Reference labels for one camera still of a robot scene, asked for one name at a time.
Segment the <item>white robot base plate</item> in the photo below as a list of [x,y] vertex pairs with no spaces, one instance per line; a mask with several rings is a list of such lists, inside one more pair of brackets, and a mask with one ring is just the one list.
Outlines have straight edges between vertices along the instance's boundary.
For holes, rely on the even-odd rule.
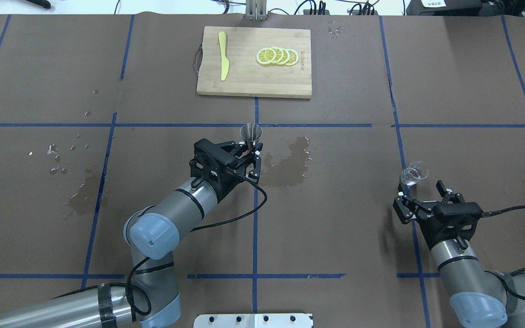
[[196,317],[194,328],[314,328],[307,313],[205,314]]

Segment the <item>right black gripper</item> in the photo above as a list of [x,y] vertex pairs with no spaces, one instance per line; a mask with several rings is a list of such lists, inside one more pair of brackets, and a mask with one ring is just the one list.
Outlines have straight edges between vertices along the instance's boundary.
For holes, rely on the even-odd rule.
[[[436,189],[441,196],[438,204],[464,204],[461,193],[454,193],[448,189],[442,180],[436,182]],[[427,214],[427,205],[410,196],[408,185],[400,182],[397,187],[398,195],[392,202],[392,208],[403,225],[413,221],[420,221],[421,233],[429,249],[442,241],[461,238],[470,241],[477,228],[477,220],[458,220],[445,224],[437,220],[432,214]]]

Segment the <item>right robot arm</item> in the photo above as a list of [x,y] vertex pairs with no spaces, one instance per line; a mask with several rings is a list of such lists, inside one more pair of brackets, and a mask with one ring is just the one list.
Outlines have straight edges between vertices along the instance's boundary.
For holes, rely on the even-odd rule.
[[441,180],[436,183],[439,201],[415,199],[402,183],[397,189],[392,207],[402,224],[418,224],[461,326],[525,328],[525,268],[511,273],[484,270],[471,244],[480,219],[525,205],[484,211]]

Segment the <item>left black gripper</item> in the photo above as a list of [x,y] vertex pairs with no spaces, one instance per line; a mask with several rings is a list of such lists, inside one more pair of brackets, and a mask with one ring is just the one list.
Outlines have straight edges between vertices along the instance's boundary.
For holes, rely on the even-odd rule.
[[219,144],[220,154],[197,152],[190,160],[191,190],[209,186],[216,200],[225,199],[237,185],[249,179],[260,179],[262,143],[256,143],[252,150],[244,141],[227,141]]

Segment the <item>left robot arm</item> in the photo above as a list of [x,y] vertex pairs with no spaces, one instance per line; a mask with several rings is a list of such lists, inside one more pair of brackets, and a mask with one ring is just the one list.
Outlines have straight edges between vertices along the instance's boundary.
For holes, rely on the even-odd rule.
[[181,316],[173,251],[242,182],[258,187],[263,143],[200,139],[191,177],[159,204],[133,214],[123,235],[134,266],[123,283],[98,284],[0,313],[0,328],[165,328]]

